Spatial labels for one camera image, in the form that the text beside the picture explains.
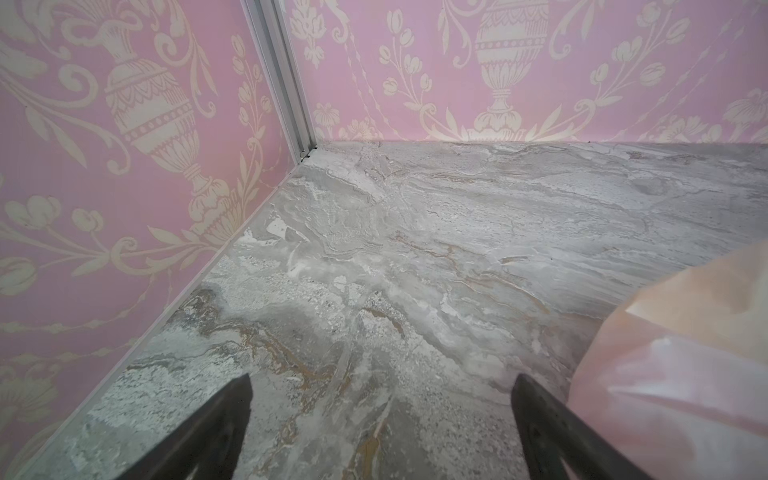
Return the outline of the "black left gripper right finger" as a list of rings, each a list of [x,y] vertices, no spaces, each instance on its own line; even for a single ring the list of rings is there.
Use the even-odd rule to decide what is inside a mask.
[[[527,374],[511,408],[532,479],[647,479],[649,475]]]

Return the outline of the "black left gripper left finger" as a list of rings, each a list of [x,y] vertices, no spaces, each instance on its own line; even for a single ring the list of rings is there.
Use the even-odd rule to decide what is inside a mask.
[[[247,374],[231,380],[118,479],[231,479],[252,399]]]

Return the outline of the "white plastic bag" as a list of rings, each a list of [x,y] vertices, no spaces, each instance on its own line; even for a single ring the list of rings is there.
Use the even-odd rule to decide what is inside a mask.
[[[603,322],[568,407],[655,479],[767,475],[767,246],[639,290]]]

